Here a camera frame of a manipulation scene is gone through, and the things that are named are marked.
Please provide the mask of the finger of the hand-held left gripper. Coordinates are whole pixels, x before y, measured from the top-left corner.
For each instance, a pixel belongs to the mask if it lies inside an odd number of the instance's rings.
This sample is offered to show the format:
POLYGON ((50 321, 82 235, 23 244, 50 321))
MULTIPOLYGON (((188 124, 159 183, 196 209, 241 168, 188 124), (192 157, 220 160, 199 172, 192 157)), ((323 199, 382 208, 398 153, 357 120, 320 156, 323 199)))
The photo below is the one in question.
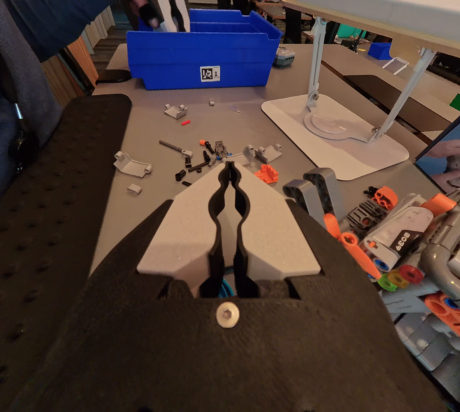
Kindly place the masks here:
POLYGON ((169 0, 173 26, 177 32, 190 32, 188 0, 169 0))
POLYGON ((161 15, 158 16, 158 20, 161 19, 157 31, 163 33, 176 33, 178 32, 178 27, 174 22, 172 16, 172 8, 170 0, 156 0, 158 2, 158 7, 161 15))

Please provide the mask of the orange ribbed toy wedge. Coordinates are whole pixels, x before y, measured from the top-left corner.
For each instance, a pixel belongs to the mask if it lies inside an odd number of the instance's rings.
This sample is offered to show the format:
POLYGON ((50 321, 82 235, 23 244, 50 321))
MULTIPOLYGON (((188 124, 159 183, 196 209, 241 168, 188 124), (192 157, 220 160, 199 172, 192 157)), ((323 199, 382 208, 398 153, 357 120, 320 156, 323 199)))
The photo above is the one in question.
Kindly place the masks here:
POLYGON ((260 170, 254 173, 254 176, 268 185, 274 184, 279 180, 279 173, 270 164, 262 164, 260 170))

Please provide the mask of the small blue storage bin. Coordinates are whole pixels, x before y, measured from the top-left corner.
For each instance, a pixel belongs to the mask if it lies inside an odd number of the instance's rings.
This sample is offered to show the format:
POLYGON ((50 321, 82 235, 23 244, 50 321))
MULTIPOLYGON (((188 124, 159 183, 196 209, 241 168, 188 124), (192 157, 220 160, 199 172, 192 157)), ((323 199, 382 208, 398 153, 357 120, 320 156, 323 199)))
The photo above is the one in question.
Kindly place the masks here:
POLYGON ((391 60, 390 48, 391 42, 373 42, 368 49, 367 55, 376 60, 391 60))

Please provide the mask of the blue robot kit box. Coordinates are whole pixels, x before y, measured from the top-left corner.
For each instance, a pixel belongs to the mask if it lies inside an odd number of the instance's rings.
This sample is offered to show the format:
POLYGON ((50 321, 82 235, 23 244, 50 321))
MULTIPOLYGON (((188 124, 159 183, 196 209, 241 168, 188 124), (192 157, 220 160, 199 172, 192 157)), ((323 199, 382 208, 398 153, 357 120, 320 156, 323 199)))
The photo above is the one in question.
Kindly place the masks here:
POLYGON ((416 158, 416 166, 449 195, 460 188, 460 119, 457 118, 416 158))

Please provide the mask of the white book stand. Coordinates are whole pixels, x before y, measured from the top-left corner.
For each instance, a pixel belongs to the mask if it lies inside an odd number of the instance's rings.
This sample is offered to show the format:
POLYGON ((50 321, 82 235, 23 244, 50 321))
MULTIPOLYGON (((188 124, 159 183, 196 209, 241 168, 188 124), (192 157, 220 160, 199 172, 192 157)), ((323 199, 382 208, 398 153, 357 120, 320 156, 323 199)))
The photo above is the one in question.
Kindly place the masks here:
POLYGON ((459 0, 281 0, 316 16, 308 93, 264 102, 262 111, 317 166, 353 180, 404 162, 409 152, 386 135, 435 52, 459 51, 459 0), (420 47, 408 84, 385 121, 374 127, 338 101, 319 93, 326 21, 403 35, 420 47))

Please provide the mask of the orange toy cone part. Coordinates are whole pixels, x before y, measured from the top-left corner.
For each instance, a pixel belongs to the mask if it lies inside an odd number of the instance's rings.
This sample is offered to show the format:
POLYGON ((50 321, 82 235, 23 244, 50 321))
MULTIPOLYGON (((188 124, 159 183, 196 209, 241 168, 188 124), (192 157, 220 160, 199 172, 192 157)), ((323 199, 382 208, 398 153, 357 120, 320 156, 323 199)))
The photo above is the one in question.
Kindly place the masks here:
POLYGON ((374 203, 387 211, 393 210, 398 203, 398 196, 388 186, 383 186, 379 189, 374 186, 369 186, 363 193, 374 203))

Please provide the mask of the dark grey axle pale connector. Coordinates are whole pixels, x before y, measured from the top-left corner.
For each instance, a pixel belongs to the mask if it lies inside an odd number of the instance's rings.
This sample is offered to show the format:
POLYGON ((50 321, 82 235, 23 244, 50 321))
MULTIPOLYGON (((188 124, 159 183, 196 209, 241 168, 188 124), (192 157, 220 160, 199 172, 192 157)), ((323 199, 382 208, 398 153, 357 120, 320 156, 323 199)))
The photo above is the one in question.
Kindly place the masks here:
POLYGON ((172 149, 172 150, 174 150, 174 151, 176 151, 178 153, 180 153, 185 158, 187 158, 187 157, 192 158, 193 157, 193 152, 190 151, 190 150, 182 149, 182 148, 180 148, 178 146, 175 146, 173 144, 167 143, 167 142, 165 142, 163 140, 159 140, 159 144, 163 145, 163 146, 165 146, 167 148, 170 148, 170 149, 172 149))

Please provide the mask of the pale grey toy panel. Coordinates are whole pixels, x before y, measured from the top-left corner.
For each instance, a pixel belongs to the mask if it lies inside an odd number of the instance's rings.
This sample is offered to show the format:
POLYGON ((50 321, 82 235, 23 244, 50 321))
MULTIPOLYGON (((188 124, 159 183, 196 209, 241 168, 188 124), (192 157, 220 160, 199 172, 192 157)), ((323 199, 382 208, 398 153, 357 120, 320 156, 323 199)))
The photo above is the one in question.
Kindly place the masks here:
POLYGON ((263 164, 270 164, 273 160, 282 156, 281 145, 270 145, 266 148, 261 146, 258 149, 255 149, 255 154, 256 157, 263 162, 263 164))
POLYGON ((242 166, 250 165, 255 159, 255 148, 252 145, 247 145, 242 152, 227 156, 228 162, 238 163, 242 166))
POLYGON ((178 120, 179 118, 182 118, 183 116, 187 115, 187 110, 188 108, 183 104, 181 104, 179 107, 174 107, 174 106, 171 106, 170 104, 166 104, 164 113, 167 116, 170 116, 178 120))
POLYGON ((113 165, 119 172, 126 175, 143 178, 145 175, 151 174, 152 172, 152 166, 150 164, 135 161, 127 153, 119 151, 114 157, 115 162, 113 165))

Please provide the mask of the blue plastic bin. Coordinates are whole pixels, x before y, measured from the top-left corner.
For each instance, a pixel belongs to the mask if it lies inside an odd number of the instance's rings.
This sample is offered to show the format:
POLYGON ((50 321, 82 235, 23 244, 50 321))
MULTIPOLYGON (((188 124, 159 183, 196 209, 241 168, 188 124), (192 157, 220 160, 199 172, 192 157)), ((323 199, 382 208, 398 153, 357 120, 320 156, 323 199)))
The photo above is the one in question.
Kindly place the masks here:
POLYGON ((190 10, 189 33, 126 34, 133 78, 147 90, 264 87, 282 32, 257 12, 190 10))

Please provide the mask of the grey orange tracked toy robot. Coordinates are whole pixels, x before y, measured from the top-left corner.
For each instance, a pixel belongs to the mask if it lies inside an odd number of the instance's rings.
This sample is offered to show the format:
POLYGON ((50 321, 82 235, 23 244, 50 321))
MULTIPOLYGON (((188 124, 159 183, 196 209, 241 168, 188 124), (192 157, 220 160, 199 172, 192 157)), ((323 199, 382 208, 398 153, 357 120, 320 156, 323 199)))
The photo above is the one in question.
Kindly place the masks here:
POLYGON ((379 288, 400 340, 428 370, 459 356, 459 193, 410 193, 387 211, 370 198, 345 214, 335 173, 313 169, 283 186, 379 288))

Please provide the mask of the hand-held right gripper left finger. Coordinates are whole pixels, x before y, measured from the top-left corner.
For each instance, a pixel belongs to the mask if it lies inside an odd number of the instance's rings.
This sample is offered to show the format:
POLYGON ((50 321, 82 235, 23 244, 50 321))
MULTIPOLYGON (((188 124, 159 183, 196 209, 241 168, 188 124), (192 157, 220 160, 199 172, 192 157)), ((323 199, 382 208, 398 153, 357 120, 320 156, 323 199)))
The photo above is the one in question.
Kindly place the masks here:
POLYGON ((189 288, 221 288, 221 225, 231 163, 219 164, 177 195, 138 264, 138 272, 172 277, 189 288))

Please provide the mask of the scattered black toy pins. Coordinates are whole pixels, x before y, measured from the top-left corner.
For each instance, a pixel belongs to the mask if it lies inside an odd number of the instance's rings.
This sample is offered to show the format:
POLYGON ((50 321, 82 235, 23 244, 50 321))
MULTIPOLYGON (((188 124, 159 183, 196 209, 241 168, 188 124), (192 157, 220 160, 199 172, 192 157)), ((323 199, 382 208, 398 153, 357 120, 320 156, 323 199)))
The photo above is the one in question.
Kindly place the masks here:
POLYGON ((201 172, 202 168, 205 166, 211 167, 214 165, 214 163, 217 161, 217 157, 215 155, 215 151, 212 148, 211 144, 209 141, 207 141, 206 146, 204 146, 206 150, 203 151, 203 158, 204 161, 200 164, 196 164, 195 166, 192 166, 191 159, 192 158, 185 158, 185 169, 182 169, 178 173, 175 174, 175 180, 177 182, 182 182, 184 177, 186 176, 187 173, 192 173, 192 172, 201 172))

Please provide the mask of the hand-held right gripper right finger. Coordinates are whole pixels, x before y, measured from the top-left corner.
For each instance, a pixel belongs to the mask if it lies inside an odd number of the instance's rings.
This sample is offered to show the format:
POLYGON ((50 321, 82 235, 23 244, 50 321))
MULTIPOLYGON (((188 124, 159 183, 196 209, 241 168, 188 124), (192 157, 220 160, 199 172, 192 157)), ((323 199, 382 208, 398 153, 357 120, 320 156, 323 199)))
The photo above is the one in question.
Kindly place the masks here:
POLYGON ((233 265, 236 287, 319 274, 321 267, 287 200, 236 162, 231 163, 231 183, 241 216, 233 265))

